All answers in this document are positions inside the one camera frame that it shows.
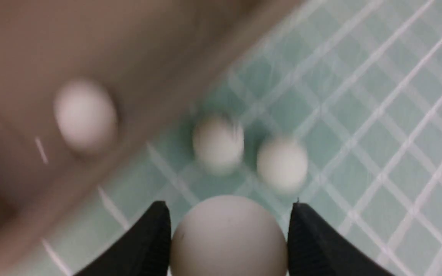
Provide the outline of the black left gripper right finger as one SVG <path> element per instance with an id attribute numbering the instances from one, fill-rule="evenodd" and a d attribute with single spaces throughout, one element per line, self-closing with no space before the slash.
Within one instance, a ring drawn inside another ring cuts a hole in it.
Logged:
<path id="1" fill-rule="evenodd" d="M 391 276 L 307 203 L 293 204 L 287 237 L 290 276 Z"/>

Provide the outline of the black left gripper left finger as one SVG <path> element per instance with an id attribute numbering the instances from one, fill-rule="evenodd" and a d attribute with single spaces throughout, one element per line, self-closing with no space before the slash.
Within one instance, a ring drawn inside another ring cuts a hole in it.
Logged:
<path id="1" fill-rule="evenodd" d="M 140 219 L 78 276 L 166 276 L 170 265 L 170 210 L 154 201 Z"/>

